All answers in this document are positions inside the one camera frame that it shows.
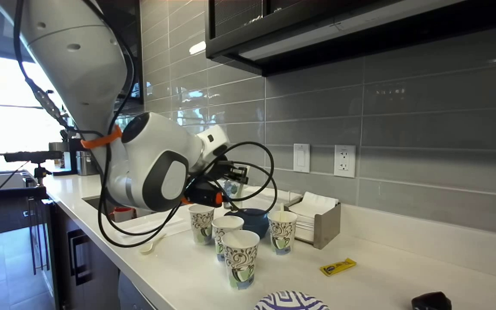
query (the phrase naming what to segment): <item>kitchen counter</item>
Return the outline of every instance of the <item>kitchen counter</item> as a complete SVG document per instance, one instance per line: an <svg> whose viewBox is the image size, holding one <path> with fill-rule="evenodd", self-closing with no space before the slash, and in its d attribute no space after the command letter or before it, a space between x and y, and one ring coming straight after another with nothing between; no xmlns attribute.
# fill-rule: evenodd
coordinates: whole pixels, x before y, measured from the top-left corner
<svg viewBox="0 0 496 310"><path fill-rule="evenodd" d="M455 310L496 310L496 276L343 234L323 250L296 242L286 256L275 255L268 238L262 240L254 284L233 290L213 246L194 245L190 231L164 238L149 255L109 245L99 231L96 210L83 200L99 196L98 175L49 176L44 184L158 310L252 310L260 298L280 290L317 296L331 310L409 310L412 298L432 291L445 292ZM223 213L216 210L217 216ZM177 215L188 216L187 208ZM104 224L109 236L116 237L106 220ZM358 265L331 277L319 271L346 257Z"/></svg>

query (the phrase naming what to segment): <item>purple patterned paper plate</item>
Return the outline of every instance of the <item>purple patterned paper plate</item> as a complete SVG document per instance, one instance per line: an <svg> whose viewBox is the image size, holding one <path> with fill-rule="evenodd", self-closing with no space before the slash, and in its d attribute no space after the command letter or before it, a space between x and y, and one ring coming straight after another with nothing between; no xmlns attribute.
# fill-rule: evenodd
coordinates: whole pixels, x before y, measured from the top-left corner
<svg viewBox="0 0 496 310"><path fill-rule="evenodd" d="M329 310L329 307L308 294L280 291L262 298L254 310Z"/></svg>

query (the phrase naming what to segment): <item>cabinet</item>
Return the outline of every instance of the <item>cabinet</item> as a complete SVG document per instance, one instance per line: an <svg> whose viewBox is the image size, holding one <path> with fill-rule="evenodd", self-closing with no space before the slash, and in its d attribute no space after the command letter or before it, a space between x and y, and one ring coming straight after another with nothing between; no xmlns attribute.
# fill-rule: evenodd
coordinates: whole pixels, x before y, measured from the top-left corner
<svg viewBox="0 0 496 310"><path fill-rule="evenodd" d="M119 269L61 209L56 208L57 290L62 310L119 310Z"/></svg>

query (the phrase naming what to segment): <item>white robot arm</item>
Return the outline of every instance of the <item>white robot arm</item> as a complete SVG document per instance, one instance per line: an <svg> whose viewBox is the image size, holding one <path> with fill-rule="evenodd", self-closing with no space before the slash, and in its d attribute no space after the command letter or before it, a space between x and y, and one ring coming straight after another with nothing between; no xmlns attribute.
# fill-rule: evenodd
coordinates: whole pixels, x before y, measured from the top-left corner
<svg viewBox="0 0 496 310"><path fill-rule="evenodd" d="M11 23L15 9L16 0L0 0L0 12ZM106 134L127 75L112 31L83 0L26 0L20 33L78 129ZM35 94L50 114L59 113L50 100L46 102L47 94ZM94 134L83 137L98 138ZM191 135L159 114L141 114L126 127L122 139L110 144L108 193L121 205L170 210L183 196L187 175L201 171L228 143L219 126ZM106 147L91 151L103 169Z"/></svg>

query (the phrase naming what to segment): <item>light switch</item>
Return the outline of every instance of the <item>light switch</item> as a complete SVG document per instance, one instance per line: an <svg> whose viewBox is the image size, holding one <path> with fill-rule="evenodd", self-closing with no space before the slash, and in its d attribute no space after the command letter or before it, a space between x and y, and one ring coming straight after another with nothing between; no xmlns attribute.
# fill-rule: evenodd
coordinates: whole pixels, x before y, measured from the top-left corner
<svg viewBox="0 0 496 310"><path fill-rule="evenodd" d="M309 173L309 144L294 144L294 171Z"/></svg>
<svg viewBox="0 0 496 310"><path fill-rule="evenodd" d="M334 147L334 175L355 178L355 145L336 145Z"/></svg>

